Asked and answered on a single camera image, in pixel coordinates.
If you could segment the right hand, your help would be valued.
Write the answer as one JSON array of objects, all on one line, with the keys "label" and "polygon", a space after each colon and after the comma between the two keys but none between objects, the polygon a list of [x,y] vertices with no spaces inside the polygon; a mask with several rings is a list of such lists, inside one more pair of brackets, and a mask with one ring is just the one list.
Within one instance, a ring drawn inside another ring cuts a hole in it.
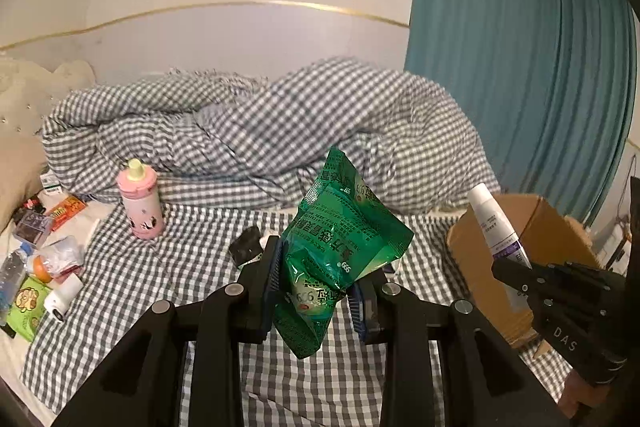
[{"label": "right hand", "polygon": [[572,369],[565,378],[558,407],[567,418],[574,418],[581,404],[592,409],[601,405],[610,389],[610,385],[591,386]]}]

